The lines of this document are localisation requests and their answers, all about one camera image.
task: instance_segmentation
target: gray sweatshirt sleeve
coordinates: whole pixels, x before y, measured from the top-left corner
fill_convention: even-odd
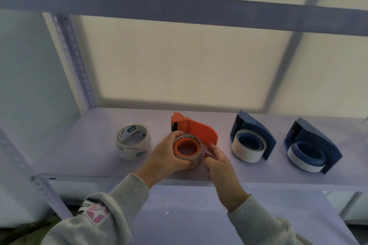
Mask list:
[[[93,205],[83,214],[62,220],[45,236],[42,245],[128,244],[134,218],[150,190],[135,174],[129,174],[109,194],[90,195]]]
[[[311,245],[288,221],[274,218],[252,195],[228,217],[245,245]]]

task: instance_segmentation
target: shelf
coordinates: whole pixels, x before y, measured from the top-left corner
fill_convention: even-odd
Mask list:
[[[229,157],[239,181],[249,187],[300,190],[368,190],[367,133],[363,119],[343,117],[303,117],[329,137],[343,158],[327,173],[308,173],[294,166],[287,157],[283,140],[299,116],[251,114],[263,123],[277,140],[267,161],[250,164],[240,161],[231,151],[230,131],[236,113],[181,112],[212,126],[218,133],[218,146]],[[139,168],[147,159],[120,158],[114,134],[129,122],[150,122],[152,150],[170,131],[170,110],[89,109],[68,131],[59,144],[33,166],[44,178],[68,181],[115,182]],[[204,165],[178,172],[168,185],[212,185]]]
[[[246,191],[315,245],[358,245],[321,191]],[[241,245],[226,212],[214,187],[154,186],[134,220],[134,244]]]

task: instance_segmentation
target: person's left hand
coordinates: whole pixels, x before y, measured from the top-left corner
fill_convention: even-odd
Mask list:
[[[178,159],[174,156],[174,140],[184,134],[182,131],[171,132],[153,150],[145,164],[134,172],[149,188],[163,179],[167,179],[174,172],[187,170],[192,162]]]

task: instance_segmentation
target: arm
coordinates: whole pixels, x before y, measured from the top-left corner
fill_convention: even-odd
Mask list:
[[[228,210],[228,217],[245,245],[310,244],[295,234],[289,222],[274,218],[252,195],[241,187],[230,160],[215,145],[209,151],[215,158],[206,157],[218,198]]]
[[[177,159],[173,142],[182,131],[170,133],[153,150],[145,164],[127,175],[109,194],[98,192],[82,214],[62,220],[42,241],[43,245],[129,244],[134,218],[150,194],[150,188],[179,170],[191,167],[191,162]]]

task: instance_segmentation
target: pink logo patch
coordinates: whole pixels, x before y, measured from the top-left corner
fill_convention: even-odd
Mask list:
[[[110,215],[110,210],[98,202],[87,208],[83,215],[85,215],[92,224],[98,227]]]

